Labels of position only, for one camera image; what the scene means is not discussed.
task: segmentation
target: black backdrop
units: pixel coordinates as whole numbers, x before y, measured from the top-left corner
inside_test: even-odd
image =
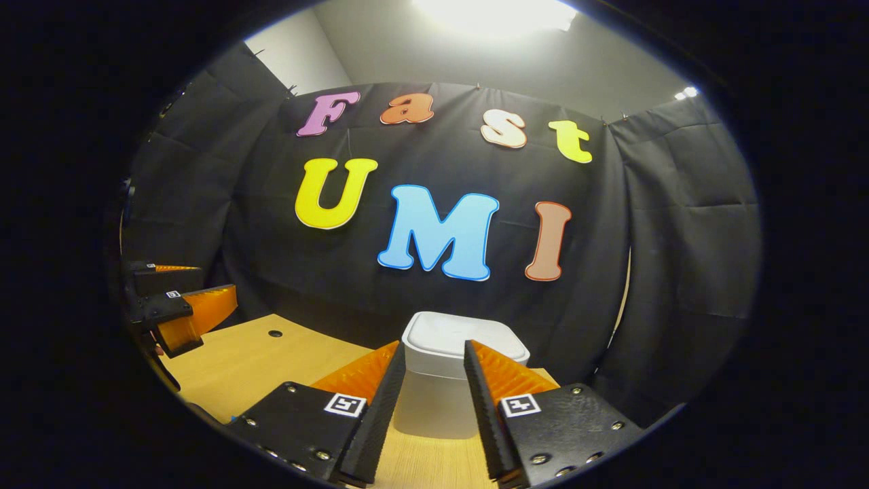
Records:
[[[8,3],[9,265],[16,369],[6,440],[13,486],[286,486],[166,392],[132,344],[96,265],[103,206],[164,98],[205,60],[305,3]],[[849,277],[863,127],[843,81],[862,59],[859,3],[581,3],[698,80],[748,150],[765,209],[758,327],[671,423],[583,487],[842,486],[860,468],[865,342]],[[669,43],[654,34],[662,32]],[[690,54],[674,45],[684,46]],[[191,454],[208,464],[191,463]]]
[[[201,266],[212,286],[236,284],[239,310],[225,325],[274,312],[377,348],[399,338],[417,311],[494,319],[516,332],[531,366],[562,384],[593,383],[641,425],[693,396],[742,332],[760,266],[756,197],[745,160],[702,97],[609,125],[457,84],[370,84],[290,97],[244,44],[185,90],[133,161],[136,200],[124,253]],[[346,91],[362,98],[325,133],[295,134],[316,97]],[[380,122],[390,100],[420,92],[434,98],[434,117]],[[483,140],[482,114],[492,108],[523,117],[525,147]],[[565,119],[589,134],[582,147],[591,163],[559,153],[547,123]],[[342,194],[343,162],[379,164],[354,217],[337,229],[307,227],[293,210],[303,166],[315,157],[339,162],[323,187],[325,208]],[[398,184],[428,188],[441,218],[469,192],[500,201],[488,233],[488,280],[443,274],[449,251],[432,271],[377,263]],[[524,275],[540,201],[573,213],[562,275],[552,282]],[[608,350],[629,246],[632,286]]]

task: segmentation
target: white container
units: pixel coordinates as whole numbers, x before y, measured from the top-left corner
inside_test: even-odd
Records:
[[[417,312],[401,335],[407,371],[395,407],[395,429],[438,439],[468,439],[477,419],[465,375],[465,341],[475,339],[525,365],[527,348],[503,323]]]

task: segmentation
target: wooden table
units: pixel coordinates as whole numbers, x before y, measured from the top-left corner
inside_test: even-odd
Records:
[[[279,331],[274,338],[270,331]],[[181,384],[180,396],[221,423],[244,412],[280,383],[313,384],[371,350],[312,331],[276,315],[202,335],[205,345],[161,357]],[[543,369],[540,375],[553,380]],[[374,489],[493,489],[480,435],[429,439],[390,423]]]

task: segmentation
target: blue letter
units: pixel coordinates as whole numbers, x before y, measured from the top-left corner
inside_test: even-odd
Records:
[[[447,218],[441,221],[432,194],[419,185],[398,185],[395,198],[395,221],[389,245],[377,255],[377,262],[389,268],[407,270],[414,264],[408,253],[414,238],[420,264],[431,271],[450,243],[453,254],[443,264],[448,277],[482,281],[489,277],[486,266],[486,238],[498,201],[481,193],[469,193],[459,199]]]

